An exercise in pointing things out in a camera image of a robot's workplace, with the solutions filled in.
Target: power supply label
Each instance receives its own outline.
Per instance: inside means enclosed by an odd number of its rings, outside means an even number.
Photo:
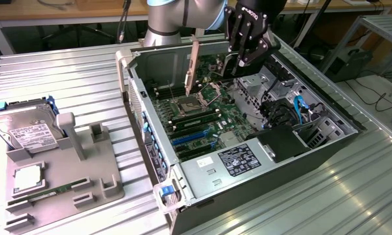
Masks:
[[[228,149],[217,155],[220,156],[229,175],[233,177],[261,166],[247,144]]]
[[[40,124],[28,126],[9,131],[16,138],[19,144],[27,149],[36,149],[52,144],[57,141],[51,133],[48,125]]]

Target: cable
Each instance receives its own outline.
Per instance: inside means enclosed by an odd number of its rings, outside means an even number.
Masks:
[[[272,109],[272,111],[271,111],[271,115],[269,115],[269,117],[267,118],[267,123],[268,123],[269,125],[273,125],[273,124],[275,124],[275,121],[276,121],[276,120],[273,120],[273,115],[276,114],[276,109],[277,109],[279,107],[285,108],[285,109],[289,111],[289,114],[291,114],[291,116],[293,117],[293,119],[296,119],[296,121],[300,123],[300,121],[299,121],[299,117],[297,117],[297,114],[296,114],[295,110],[293,110],[287,104],[279,104],[279,105],[276,105],[276,106],[273,107],[273,109]]]
[[[385,5],[384,5],[384,3],[379,0],[377,1],[379,2],[379,6],[381,5],[381,11],[384,11],[385,10]]]
[[[253,117],[253,118],[256,118],[256,119],[260,119],[260,120],[263,120],[264,118],[261,118],[261,117],[256,117],[255,115],[251,115],[251,114],[248,114],[248,113],[245,113],[248,116],[251,116],[251,117]]]
[[[223,75],[221,75],[219,72],[215,72],[215,71],[211,71],[211,72],[208,73],[207,77],[211,78],[211,75],[212,75],[212,74],[216,74],[216,75],[219,75],[220,77],[223,77]]]
[[[373,11],[377,11],[377,9],[376,9],[376,4],[372,3],[371,1],[369,1],[369,3],[373,5]]]
[[[385,111],[385,110],[392,109],[392,106],[391,106],[389,108],[385,108],[385,109],[381,109],[381,110],[377,109],[377,104],[379,104],[379,102],[380,102],[383,99],[384,99],[387,102],[389,102],[389,103],[392,104],[392,102],[391,102],[389,100],[385,99],[385,95],[387,95],[387,93],[379,94],[372,88],[367,87],[367,86],[363,85],[359,81],[356,81],[359,85],[361,85],[363,87],[365,87],[367,89],[369,89],[371,91],[373,91],[373,92],[379,95],[379,98],[377,98],[377,100],[376,100],[375,102],[367,102],[367,101],[364,101],[363,97],[359,95],[359,93],[356,92],[356,90],[353,89],[353,87],[351,86],[351,84],[349,84],[347,81],[344,81],[344,82],[345,82],[345,84],[348,85],[348,87],[352,89],[352,91],[355,92],[355,94],[357,95],[357,97],[359,97],[359,99],[363,101],[363,103],[365,103],[367,105],[375,105],[375,110],[376,110],[377,112],[383,112],[383,111]]]
[[[264,92],[264,94],[263,94],[263,96],[261,96],[261,100],[260,100],[260,102],[263,102],[264,97],[267,96],[267,94],[269,93],[269,91],[271,91],[271,90],[273,89],[273,87],[276,86],[277,81],[279,81],[279,79],[276,78],[275,81],[273,81],[273,83],[272,83],[272,85],[269,86],[269,88],[268,88],[267,91]]]
[[[65,11],[67,8],[64,6],[69,6],[73,5],[73,2],[65,2],[65,3],[47,3],[43,0],[37,0],[37,2],[45,6],[51,6],[55,7],[57,9],[60,9],[61,11]]]
[[[311,0],[308,0],[308,3],[307,3],[307,6],[305,6],[305,8],[304,8],[304,10],[303,10],[301,16],[303,16],[303,15],[305,14],[305,12],[307,12],[309,2],[311,2]],[[296,38],[293,39],[293,41],[291,41],[291,42],[288,43],[289,45],[292,45],[292,44],[296,42],[296,40],[299,39],[300,34],[301,34],[301,32],[303,32],[303,29],[305,28],[307,21],[308,21],[308,20],[307,20],[307,17],[305,17],[304,22],[303,22],[303,26],[301,26],[300,31],[299,31],[299,34],[297,34]]]
[[[369,32],[371,32],[371,30],[365,31],[365,33],[360,37],[349,40],[348,43],[353,43],[355,41],[359,41]]]
[[[120,16],[119,25],[117,25],[117,43],[123,43],[123,40],[125,37],[125,28],[127,28],[127,18],[128,18],[129,7],[131,7],[131,0],[125,0],[124,1],[124,10],[123,10],[123,14]]]

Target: metal rack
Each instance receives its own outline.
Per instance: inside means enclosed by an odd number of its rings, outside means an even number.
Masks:
[[[335,51],[331,56],[328,56],[323,62],[320,67],[320,71],[323,73],[327,72],[332,62],[335,61],[341,49],[345,47],[351,37],[356,33],[356,30],[360,26],[367,27],[371,31],[377,33],[384,39],[392,42],[392,15],[381,15],[381,16],[359,16],[356,21],[353,22],[347,34],[344,35]]]

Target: wooden table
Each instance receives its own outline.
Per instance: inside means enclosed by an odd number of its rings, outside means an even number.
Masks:
[[[64,3],[71,0],[52,0],[52,3]],[[385,5],[385,11],[392,8],[391,0],[381,0]],[[308,5],[305,13],[311,13],[301,35],[296,44],[299,45],[304,35],[311,27],[312,21],[321,8],[324,0],[317,4]],[[327,12],[341,11],[365,11],[371,6],[349,6],[343,0],[332,0]],[[300,14],[304,12],[305,5],[288,3],[281,14]],[[76,5],[67,6],[61,11],[53,7],[41,5],[37,0],[13,0],[12,4],[0,4],[0,51],[3,55],[15,54],[13,48],[1,31],[4,27],[15,26],[39,26],[56,24],[91,24],[117,22],[120,20],[121,9],[80,11]],[[128,21],[148,20],[147,0],[132,0]]]

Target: slotted aluminum surface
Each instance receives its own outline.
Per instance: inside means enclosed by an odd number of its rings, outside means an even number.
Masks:
[[[52,95],[60,112],[73,112],[76,130],[103,122],[109,129],[125,196],[27,234],[169,234],[123,104],[115,52],[120,45],[4,56],[0,100]],[[4,142],[0,139],[0,235],[3,230]]]
[[[80,231],[79,234],[168,234],[121,107],[113,73],[119,49],[119,46],[103,46],[1,58],[0,99],[15,101],[56,94],[61,111],[76,114],[77,130],[96,121],[109,127],[125,190],[124,199],[29,234],[60,235],[73,231]],[[280,52],[368,131],[317,170],[187,234],[392,234],[392,132],[377,120],[369,120],[365,111],[356,108],[353,101],[285,44]],[[0,215],[4,213],[3,149],[0,140]]]
[[[363,16],[360,23],[392,42],[392,15]]]

